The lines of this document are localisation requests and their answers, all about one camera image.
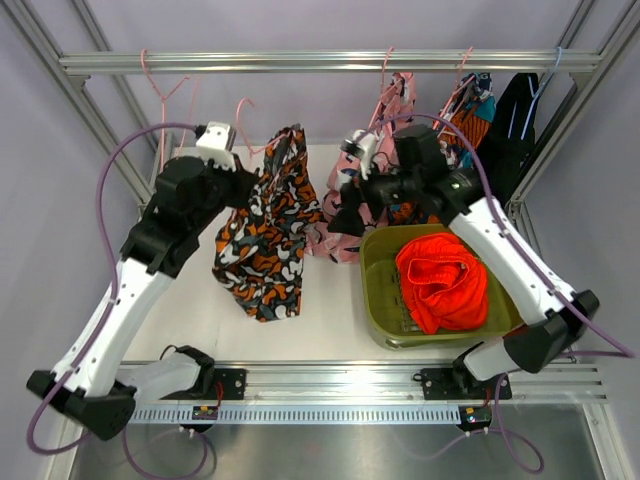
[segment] metal rail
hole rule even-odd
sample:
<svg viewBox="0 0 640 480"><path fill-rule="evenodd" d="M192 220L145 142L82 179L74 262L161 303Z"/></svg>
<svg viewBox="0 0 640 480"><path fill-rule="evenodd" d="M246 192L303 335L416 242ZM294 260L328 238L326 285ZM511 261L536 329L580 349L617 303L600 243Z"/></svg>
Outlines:
<svg viewBox="0 0 640 480"><path fill-rule="evenodd" d="M125 362L123 369L144 362ZM412 380L425 366L451 365L444 361L393 362L216 362L220 368L245 368L245 400L238 405L474 405L482 401L430 401L423 398L422 387ZM559 360L532 375L509 375L513 399L518 404L606 403L607 392L595 365ZM202 402L162 401L162 404Z"/></svg>
<svg viewBox="0 0 640 480"><path fill-rule="evenodd" d="M396 50L388 70L413 72L455 72L466 50ZM363 51L278 51L278 52L149 52L146 64L159 73L303 73L379 72L386 52ZM556 50L474 50L463 67L465 72L540 72L553 68ZM558 71L591 73L600 63L595 51L563 52ZM74 53L63 55L60 65L69 75L142 74L138 53Z"/></svg>

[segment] red towel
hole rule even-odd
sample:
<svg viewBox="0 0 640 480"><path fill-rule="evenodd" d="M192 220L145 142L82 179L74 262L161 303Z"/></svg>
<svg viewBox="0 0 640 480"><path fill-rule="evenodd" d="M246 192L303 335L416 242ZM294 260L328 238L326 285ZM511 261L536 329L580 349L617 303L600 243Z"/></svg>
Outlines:
<svg viewBox="0 0 640 480"><path fill-rule="evenodd" d="M489 283L484 265L451 233L407 243L398 256L402 296L425 333L471 330L487 320Z"/></svg>

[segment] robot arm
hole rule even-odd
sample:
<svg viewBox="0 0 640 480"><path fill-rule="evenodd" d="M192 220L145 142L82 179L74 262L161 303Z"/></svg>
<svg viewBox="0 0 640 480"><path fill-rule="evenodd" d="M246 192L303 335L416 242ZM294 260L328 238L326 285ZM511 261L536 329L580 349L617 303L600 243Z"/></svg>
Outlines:
<svg viewBox="0 0 640 480"><path fill-rule="evenodd" d="M343 144L348 154L366 157L373 144L366 142L367 134L356 132L352 140ZM366 202L374 216L381 213L381 205L404 201L418 201L425 211L433 213L458 237L464 240L498 278L511 296L523 324L505 337L482 342L464 352L453 363L453 376L464 392L478 390L498 374L522 369L537 373L563 350L582 336L586 327L556 296L556 292L572 299L573 306L592 318L599 302L589 290L575 290L553 273L507 221L500 204L484 197L478 173L471 169L449 170L436 132L426 125L415 125L396 133L396 152L399 172L379 174L368 171L358 182L346 184L341 195L357 198L354 205L345 205L338 212L329 230L353 234L357 225L357 209ZM371 158L361 162L361 169L369 170ZM506 225L502 230L494 221L489 202ZM553 282L549 289L531 266L507 239L511 237L531 261Z"/></svg>
<svg viewBox="0 0 640 480"><path fill-rule="evenodd" d="M213 387L214 361L181 347L163 360L118 377L118 368L157 299L199 247L198 236L225 207L246 205L255 175L231 153L235 130L210 122L199 129L202 158L170 161L156 179L156 193L131 229L117 264L119 290L108 321L80 365L53 397L51 405L96 436L117 435L136 402L157 400L178 391L206 394ZM27 388L44 398L71 370L111 297L107 289L86 327L51 371L35 371Z"/></svg>

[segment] olive green bin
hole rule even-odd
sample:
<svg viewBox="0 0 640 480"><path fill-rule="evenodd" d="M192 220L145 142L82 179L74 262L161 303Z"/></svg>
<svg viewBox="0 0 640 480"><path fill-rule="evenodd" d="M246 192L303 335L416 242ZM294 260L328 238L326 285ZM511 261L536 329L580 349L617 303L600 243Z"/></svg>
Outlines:
<svg viewBox="0 0 640 480"><path fill-rule="evenodd" d="M482 327L465 331L440 328L434 335L420 329L402 299L396 255L414 238L440 232L450 230L440 224L386 227L370 232L363 239L360 267L367 324L371 336L380 345L391 349L473 345L502 336L522 322L511 298L489 271L489 313Z"/></svg>

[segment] patterned cloth bag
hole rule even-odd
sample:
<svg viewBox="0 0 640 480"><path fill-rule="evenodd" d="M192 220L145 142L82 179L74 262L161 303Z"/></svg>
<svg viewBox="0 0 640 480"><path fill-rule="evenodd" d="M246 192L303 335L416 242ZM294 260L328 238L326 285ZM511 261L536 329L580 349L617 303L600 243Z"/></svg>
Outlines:
<svg viewBox="0 0 640 480"><path fill-rule="evenodd" d="M413 113L415 102L416 87L413 73L394 73L391 84L384 89L380 96L371 123L394 115ZM387 123L378 131L380 141L374 157L374 168L377 168L379 172L388 172L398 166L392 135L396 130L409 126L411 121L412 118L398 119ZM327 180L329 192L322 202L325 221L316 223L313 228L308 230L307 253L328 257L336 263L355 263L358 261L362 238L329 232L327 226L342 204L340 188L345 183L352 181L359 172L360 161L341 152ZM360 206L359 213L364 221L365 231L386 225L415 223L422 218L421 214L416 212L416 207L413 204L397 205L386 209L379 219L372 217L366 204Z"/></svg>
<svg viewBox="0 0 640 480"><path fill-rule="evenodd" d="M307 172L299 125L265 150L248 208L235 210L216 237L213 274L247 315L266 322L300 313L306 229L322 219Z"/></svg>

